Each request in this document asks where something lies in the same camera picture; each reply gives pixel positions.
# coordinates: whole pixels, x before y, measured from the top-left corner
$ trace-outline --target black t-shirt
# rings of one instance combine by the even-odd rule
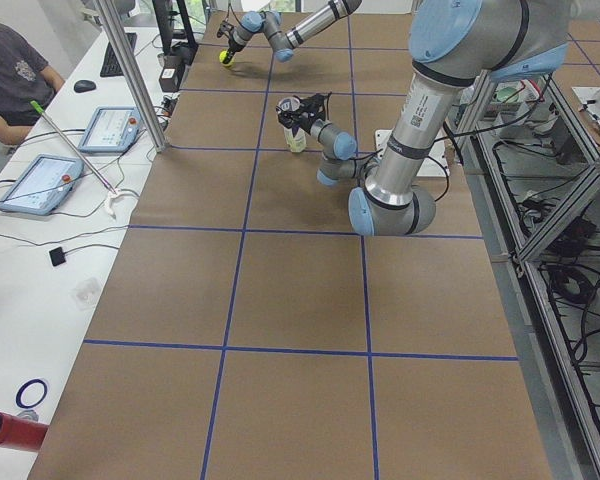
[[[55,94],[40,71],[48,62],[17,32],[0,24],[0,116],[9,125],[33,125],[39,118],[31,106],[46,107]]]

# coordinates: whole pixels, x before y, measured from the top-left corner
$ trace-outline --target tablet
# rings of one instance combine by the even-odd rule
[[[99,107],[93,113],[78,149],[91,154],[121,154],[135,142],[140,112],[135,107]]]
[[[38,155],[2,197],[0,210],[48,215],[66,199],[82,170],[79,158]]]

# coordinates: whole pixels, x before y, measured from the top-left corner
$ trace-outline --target black keyboard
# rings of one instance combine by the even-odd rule
[[[131,51],[136,48],[136,41],[138,40],[138,34],[135,32],[126,32],[127,40],[131,45]],[[113,52],[111,44],[107,45],[107,49],[104,52],[104,60],[102,61],[102,68],[100,69],[101,77],[119,77],[122,75],[122,68],[120,62],[116,58],[116,54]]]

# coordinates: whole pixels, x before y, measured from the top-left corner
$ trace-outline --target yellow ball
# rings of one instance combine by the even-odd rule
[[[229,60],[228,63],[225,63],[228,53],[229,52],[227,52],[226,50],[223,50],[220,52],[220,56],[218,57],[218,59],[220,60],[220,63],[227,68],[229,68],[231,65],[233,65],[233,58],[231,60]]]

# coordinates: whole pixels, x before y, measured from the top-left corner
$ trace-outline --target computer mouse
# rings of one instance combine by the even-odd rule
[[[91,80],[78,80],[76,83],[73,84],[73,91],[76,93],[90,92],[91,90],[95,89],[96,84]]]

